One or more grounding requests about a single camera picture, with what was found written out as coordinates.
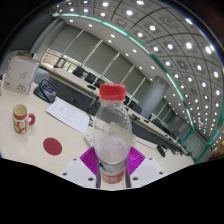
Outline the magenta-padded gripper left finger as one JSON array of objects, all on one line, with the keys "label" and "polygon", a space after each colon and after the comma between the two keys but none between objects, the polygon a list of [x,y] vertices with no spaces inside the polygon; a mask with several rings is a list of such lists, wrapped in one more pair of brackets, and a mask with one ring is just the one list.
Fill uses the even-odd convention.
[{"label": "magenta-padded gripper left finger", "polygon": [[72,159],[60,176],[84,188],[98,188],[99,165],[94,148],[91,147],[79,158]]}]

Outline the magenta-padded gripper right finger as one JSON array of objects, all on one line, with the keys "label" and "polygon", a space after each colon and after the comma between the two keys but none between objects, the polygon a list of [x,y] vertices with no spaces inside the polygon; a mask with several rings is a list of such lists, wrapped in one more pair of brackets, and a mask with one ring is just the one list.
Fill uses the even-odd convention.
[{"label": "magenta-padded gripper right finger", "polygon": [[152,157],[145,157],[132,147],[126,165],[127,188],[140,188],[166,176],[166,172]]}]

